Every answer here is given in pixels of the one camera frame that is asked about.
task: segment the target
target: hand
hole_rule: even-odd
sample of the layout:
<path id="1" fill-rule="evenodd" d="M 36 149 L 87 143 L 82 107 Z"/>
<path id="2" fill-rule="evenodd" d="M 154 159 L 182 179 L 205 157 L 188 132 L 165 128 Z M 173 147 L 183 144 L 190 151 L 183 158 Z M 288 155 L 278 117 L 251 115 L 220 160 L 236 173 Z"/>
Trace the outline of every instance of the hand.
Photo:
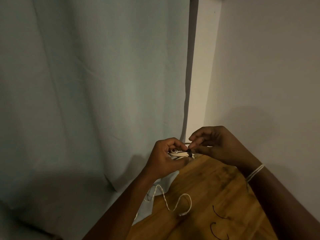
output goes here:
<path id="1" fill-rule="evenodd" d="M 189 145 L 191 151 L 210 156 L 227 165 L 242 167 L 258 160 L 224 126 L 202 127 L 189 140 L 192 141 Z"/>
<path id="2" fill-rule="evenodd" d="M 190 157 L 172 160 L 167 154 L 172 149 L 186 151 L 188 148 L 177 138 L 157 141 L 142 173 L 146 173 L 148 177 L 156 181 L 183 168 L 192 160 Z"/>

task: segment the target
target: wood grain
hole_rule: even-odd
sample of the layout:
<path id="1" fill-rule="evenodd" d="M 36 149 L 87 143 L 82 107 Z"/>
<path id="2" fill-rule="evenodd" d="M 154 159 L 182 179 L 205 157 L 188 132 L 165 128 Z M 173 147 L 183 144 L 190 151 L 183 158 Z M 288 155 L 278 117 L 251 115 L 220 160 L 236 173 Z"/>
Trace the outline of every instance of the wood grain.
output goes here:
<path id="1" fill-rule="evenodd" d="M 155 197 L 152 215 L 135 224 L 128 240 L 178 240 L 178 239 L 277 239 L 270 222 L 252 192 L 247 193 L 241 173 L 210 157 L 201 156 L 183 168 L 166 193 L 170 208 L 182 193 L 192 199 L 182 198 L 174 212 L 168 211 L 162 195 Z"/>

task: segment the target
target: person's left arm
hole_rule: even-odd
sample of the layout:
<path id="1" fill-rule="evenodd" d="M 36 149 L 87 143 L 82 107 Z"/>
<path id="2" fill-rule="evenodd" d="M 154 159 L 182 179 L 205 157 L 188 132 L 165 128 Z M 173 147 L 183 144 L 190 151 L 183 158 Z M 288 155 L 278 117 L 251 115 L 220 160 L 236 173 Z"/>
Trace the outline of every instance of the person's left arm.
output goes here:
<path id="1" fill-rule="evenodd" d="M 114 204 L 98 220 L 82 240 L 125 240 L 136 213 L 153 183 L 187 165 L 192 158 L 172 160 L 171 149 L 187 150 L 177 138 L 157 141 L 137 178 L 127 187 Z"/>

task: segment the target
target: person's right arm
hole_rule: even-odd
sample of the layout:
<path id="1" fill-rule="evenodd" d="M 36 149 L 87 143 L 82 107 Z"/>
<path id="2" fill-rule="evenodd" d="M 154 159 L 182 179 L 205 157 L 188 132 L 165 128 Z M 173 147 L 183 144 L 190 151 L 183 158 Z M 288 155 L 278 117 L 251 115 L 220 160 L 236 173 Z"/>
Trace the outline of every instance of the person's right arm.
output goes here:
<path id="1" fill-rule="evenodd" d="M 245 178 L 262 164 L 224 126 L 202 127 L 189 140 L 191 151 L 236 166 Z M 279 240 L 320 239 L 320 223 L 266 167 L 249 184 Z"/>

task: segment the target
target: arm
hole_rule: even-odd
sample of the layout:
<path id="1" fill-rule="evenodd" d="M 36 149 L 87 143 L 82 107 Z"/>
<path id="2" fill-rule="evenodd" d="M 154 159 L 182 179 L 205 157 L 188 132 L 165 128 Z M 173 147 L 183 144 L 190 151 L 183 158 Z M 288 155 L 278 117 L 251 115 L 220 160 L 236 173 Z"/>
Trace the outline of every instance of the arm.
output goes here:
<path id="1" fill-rule="evenodd" d="M 176 138 L 157 141 L 142 172 L 82 240 L 125 240 L 136 213 L 153 183 L 181 169 L 192 159 L 185 157 L 172 160 L 167 152 L 175 148 L 187 150 L 186 145 Z"/>
<path id="2" fill-rule="evenodd" d="M 192 141 L 189 145 L 192 151 L 236 166 L 244 177 L 261 165 L 223 126 L 202 127 L 189 140 Z M 267 168 L 257 173 L 249 184 L 279 240 L 320 239 L 320 223 Z"/>

